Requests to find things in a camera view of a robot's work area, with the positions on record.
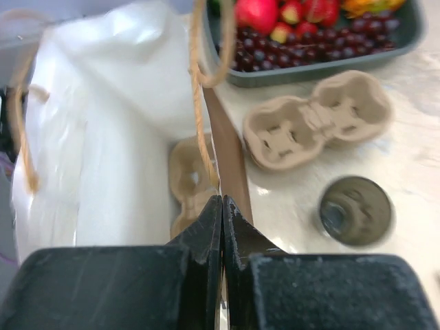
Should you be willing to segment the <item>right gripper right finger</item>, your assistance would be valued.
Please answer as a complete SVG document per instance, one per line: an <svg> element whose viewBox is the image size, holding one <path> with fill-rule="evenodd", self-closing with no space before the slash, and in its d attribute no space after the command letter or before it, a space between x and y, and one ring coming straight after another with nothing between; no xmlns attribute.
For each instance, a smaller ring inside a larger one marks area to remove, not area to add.
<svg viewBox="0 0 440 330"><path fill-rule="evenodd" d="M289 254L223 199L231 329L438 329L413 269L390 254Z"/></svg>

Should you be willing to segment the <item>black fruit tray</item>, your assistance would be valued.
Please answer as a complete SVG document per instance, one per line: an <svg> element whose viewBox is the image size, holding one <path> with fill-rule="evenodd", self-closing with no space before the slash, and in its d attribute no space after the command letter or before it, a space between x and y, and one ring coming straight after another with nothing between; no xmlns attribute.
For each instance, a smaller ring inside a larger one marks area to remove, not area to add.
<svg viewBox="0 0 440 330"><path fill-rule="evenodd" d="M392 41L396 42L396 48L389 52L254 73L230 70L226 80L237 87L257 88L315 80L352 69L375 69L413 51L424 37L426 18L421 1L406 1L396 12L396 17L401 25L391 36Z"/></svg>

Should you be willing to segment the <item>purple grapes bunch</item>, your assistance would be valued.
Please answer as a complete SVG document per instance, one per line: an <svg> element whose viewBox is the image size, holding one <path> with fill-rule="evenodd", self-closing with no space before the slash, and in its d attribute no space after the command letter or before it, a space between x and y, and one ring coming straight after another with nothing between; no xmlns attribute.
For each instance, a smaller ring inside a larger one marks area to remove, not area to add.
<svg viewBox="0 0 440 330"><path fill-rule="evenodd" d="M294 30L279 23L274 36L261 36L250 28L238 30L235 55L230 68L236 72L261 72L341 61L396 48L392 34L400 20L394 14L365 13L339 30L319 30L302 22Z"/></svg>

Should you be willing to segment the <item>small red fruits cluster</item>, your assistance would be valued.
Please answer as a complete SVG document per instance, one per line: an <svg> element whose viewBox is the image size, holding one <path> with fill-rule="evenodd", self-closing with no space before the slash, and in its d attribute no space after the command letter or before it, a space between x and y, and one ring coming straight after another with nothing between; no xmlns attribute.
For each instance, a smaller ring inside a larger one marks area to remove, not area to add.
<svg viewBox="0 0 440 330"><path fill-rule="evenodd" d="M282 1L279 18L269 38L280 44L312 44L319 33L334 28L340 16L339 1Z"/></svg>

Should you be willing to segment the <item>brown paper bag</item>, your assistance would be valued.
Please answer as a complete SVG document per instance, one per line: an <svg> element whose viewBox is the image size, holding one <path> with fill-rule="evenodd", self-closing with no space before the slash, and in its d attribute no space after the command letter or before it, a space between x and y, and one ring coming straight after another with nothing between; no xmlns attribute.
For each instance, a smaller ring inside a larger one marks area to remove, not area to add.
<svg viewBox="0 0 440 330"><path fill-rule="evenodd" d="M30 9L6 109L18 158L12 176L17 258L37 250L163 245L177 204L171 150L189 142L205 189L219 191L203 90L226 77L199 63L203 1L185 23L165 1L136 1L57 23Z"/></svg>

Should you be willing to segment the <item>red apple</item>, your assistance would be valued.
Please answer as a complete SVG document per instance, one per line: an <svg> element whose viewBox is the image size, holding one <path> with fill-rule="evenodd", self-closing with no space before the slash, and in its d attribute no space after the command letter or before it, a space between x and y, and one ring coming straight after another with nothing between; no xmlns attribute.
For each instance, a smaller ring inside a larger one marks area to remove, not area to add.
<svg viewBox="0 0 440 330"><path fill-rule="evenodd" d="M240 28L252 28L267 36L278 20L275 0L238 0L234 6L236 23Z"/></svg>

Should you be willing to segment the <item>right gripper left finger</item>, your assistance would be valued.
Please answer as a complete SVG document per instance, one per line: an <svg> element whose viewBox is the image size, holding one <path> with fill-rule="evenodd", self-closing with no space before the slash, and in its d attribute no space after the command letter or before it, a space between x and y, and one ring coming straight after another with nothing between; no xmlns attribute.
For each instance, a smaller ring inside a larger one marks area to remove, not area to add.
<svg viewBox="0 0 440 330"><path fill-rule="evenodd" d="M38 250L1 304L2 329L218 329L222 200L165 245Z"/></svg>

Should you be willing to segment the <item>cardboard cup carrier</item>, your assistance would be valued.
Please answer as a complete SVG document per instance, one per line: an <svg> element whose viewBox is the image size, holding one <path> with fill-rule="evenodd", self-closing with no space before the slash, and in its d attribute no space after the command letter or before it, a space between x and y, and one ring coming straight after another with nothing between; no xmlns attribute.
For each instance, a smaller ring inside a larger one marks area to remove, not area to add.
<svg viewBox="0 0 440 330"><path fill-rule="evenodd" d="M209 198L216 194L199 152L197 137L179 141L169 157L168 178L170 190L181 206L174 220L170 237L174 239L194 223Z"/></svg>
<svg viewBox="0 0 440 330"><path fill-rule="evenodd" d="M282 172L302 166L326 147L375 139L393 119L378 79L349 70L321 80L308 99L279 96L252 109L243 120L243 140L261 168Z"/></svg>

